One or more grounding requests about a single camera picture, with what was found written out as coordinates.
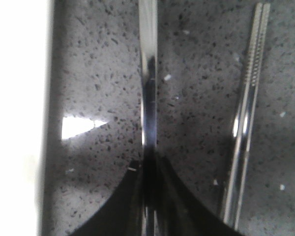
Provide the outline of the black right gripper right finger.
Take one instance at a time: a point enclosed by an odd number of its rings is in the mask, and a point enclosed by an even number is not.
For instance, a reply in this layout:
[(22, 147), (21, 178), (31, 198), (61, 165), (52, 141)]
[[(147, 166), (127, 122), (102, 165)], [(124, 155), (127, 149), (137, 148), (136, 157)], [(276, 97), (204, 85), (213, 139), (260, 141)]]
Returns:
[(157, 160), (156, 211), (162, 236), (239, 236), (184, 185), (165, 157)]

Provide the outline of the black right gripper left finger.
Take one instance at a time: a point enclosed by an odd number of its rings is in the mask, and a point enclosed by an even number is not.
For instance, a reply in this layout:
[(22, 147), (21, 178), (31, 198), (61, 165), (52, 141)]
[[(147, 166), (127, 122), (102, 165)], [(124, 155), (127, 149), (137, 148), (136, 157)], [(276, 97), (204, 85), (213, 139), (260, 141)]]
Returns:
[(142, 234), (142, 170), (131, 161), (108, 201), (73, 236), (140, 236)]

